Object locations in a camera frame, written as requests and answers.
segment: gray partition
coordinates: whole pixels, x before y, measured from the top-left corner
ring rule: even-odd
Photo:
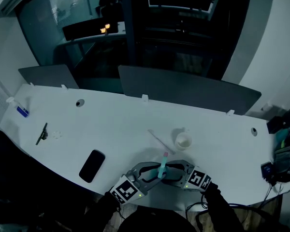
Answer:
[[[124,94],[132,97],[146,94],[150,100],[244,115],[261,96],[246,87],[193,74],[123,65],[118,70]]]
[[[44,65],[18,69],[27,83],[34,85],[79,89],[69,68],[65,64]]]

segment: white cup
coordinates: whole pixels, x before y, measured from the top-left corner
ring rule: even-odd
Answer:
[[[192,144],[192,137],[186,133],[186,132],[181,132],[177,135],[176,140],[175,140],[175,147],[178,150],[185,150],[188,149]]]

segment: bottle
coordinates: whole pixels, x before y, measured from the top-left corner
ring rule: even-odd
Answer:
[[[15,100],[14,97],[10,97],[6,100],[7,103],[12,104],[14,108],[25,118],[28,117],[29,112],[26,108],[24,108],[18,101]]]

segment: black smartphone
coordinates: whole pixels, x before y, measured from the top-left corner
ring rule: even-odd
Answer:
[[[104,159],[104,154],[96,149],[93,150],[90,153],[81,171],[79,172],[79,176],[88,183],[92,182],[93,178],[96,176],[96,173],[104,162]]]

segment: person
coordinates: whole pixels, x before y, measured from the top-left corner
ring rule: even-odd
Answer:
[[[208,212],[216,232],[241,232],[242,224],[234,210],[220,194],[218,186],[210,183],[204,196],[208,203]],[[89,209],[83,217],[80,231],[102,232],[119,208],[119,202],[110,192]],[[195,228],[175,211],[138,206],[136,212],[127,217],[120,225],[118,232],[161,232],[183,231],[195,232]]]

